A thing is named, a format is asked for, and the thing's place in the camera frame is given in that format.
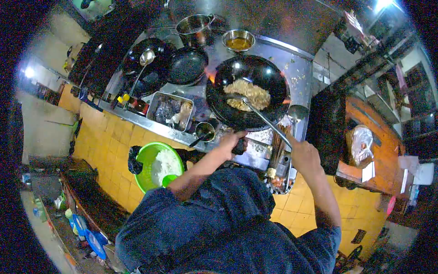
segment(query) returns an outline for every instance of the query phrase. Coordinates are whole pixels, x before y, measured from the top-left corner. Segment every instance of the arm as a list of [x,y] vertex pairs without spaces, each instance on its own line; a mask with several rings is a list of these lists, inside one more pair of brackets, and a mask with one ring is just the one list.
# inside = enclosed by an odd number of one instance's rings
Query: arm
[[341,226],[338,203],[325,177],[318,150],[308,142],[298,142],[290,134],[292,164],[303,175],[315,201],[315,218],[318,227],[322,225]]
[[231,160],[231,150],[236,146],[240,138],[247,132],[237,132],[224,136],[218,147],[210,151],[190,170],[172,181],[167,188],[180,201],[185,201],[192,196],[204,180],[211,175],[225,161]]

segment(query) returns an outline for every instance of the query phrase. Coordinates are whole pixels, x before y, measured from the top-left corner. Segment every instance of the hand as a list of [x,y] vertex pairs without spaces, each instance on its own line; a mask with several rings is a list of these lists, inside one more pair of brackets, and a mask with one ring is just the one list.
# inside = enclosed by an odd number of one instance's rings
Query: hand
[[324,169],[321,166],[318,150],[306,141],[297,141],[290,134],[290,131],[286,133],[286,137],[292,145],[292,165],[303,175],[305,181],[315,181],[315,176],[324,175]]
[[226,161],[229,161],[234,157],[231,151],[237,145],[239,139],[245,137],[247,134],[248,132],[246,131],[240,131],[236,133],[229,133],[221,137],[217,149],[220,150],[221,153],[223,153]]

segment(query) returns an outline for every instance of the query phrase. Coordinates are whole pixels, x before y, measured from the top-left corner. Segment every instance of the stainless steel bowl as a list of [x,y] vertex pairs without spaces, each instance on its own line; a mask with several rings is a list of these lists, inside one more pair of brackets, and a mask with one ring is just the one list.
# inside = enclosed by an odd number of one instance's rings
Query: stainless steel bowl
[[[231,48],[231,47],[226,45],[227,41],[234,39],[234,38],[239,38],[239,37],[248,39],[249,42],[251,43],[250,47],[247,49],[244,49],[244,50],[237,50],[237,49]],[[222,44],[227,49],[235,51],[235,52],[247,51],[254,46],[255,38],[254,38],[254,35],[252,35],[252,33],[247,31],[247,30],[233,29],[233,30],[227,31],[224,35],[222,35]]]

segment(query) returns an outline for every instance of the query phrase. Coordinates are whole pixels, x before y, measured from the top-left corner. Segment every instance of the bottle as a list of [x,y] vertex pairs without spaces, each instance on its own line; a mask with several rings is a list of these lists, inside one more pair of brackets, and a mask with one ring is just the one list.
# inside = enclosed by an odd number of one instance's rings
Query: bottle
[[130,107],[132,107],[133,109],[135,109],[136,111],[146,115],[146,113],[148,112],[148,108],[149,108],[149,104],[146,103],[143,100],[140,99],[135,99],[130,97],[128,94],[124,94],[123,97],[119,96],[119,98],[117,98],[117,100],[122,104],[126,104],[128,103]]

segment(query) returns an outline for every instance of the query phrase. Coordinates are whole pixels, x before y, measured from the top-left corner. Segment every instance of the tile floor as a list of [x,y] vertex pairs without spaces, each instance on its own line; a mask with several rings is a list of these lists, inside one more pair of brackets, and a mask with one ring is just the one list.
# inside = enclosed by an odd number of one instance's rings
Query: tile floor
[[[73,156],[85,159],[93,168],[98,168],[101,187],[129,212],[143,197],[127,168],[129,147],[161,141],[174,148],[188,148],[108,112],[94,110],[87,104],[81,104],[80,115],[83,122]],[[342,241],[339,250],[348,255],[358,246],[350,242],[360,228],[367,231],[361,242],[364,246],[362,257],[369,256],[386,219],[384,213],[375,209],[380,194],[363,189],[347,190],[339,187],[332,176],[327,176],[327,179],[341,211]],[[300,174],[288,195],[274,195],[274,199],[276,206],[271,215],[272,221],[288,227],[296,237],[316,228],[312,194]]]

